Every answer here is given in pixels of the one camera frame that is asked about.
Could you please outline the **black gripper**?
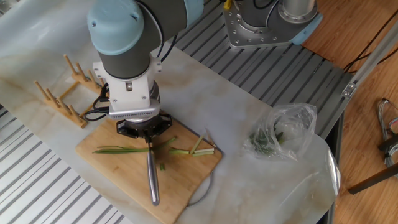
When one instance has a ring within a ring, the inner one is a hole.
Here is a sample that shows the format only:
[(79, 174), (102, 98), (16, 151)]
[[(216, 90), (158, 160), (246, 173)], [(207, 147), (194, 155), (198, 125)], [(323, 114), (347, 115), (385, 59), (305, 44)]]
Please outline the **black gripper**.
[(118, 134), (129, 138), (144, 138), (146, 143), (153, 143), (153, 138), (160, 136), (172, 125), (172, 117), (169, 114), (158, 114), (153, 118), (135, 123), (132, 121), (122, 120), (116, 123), (116, 131)]

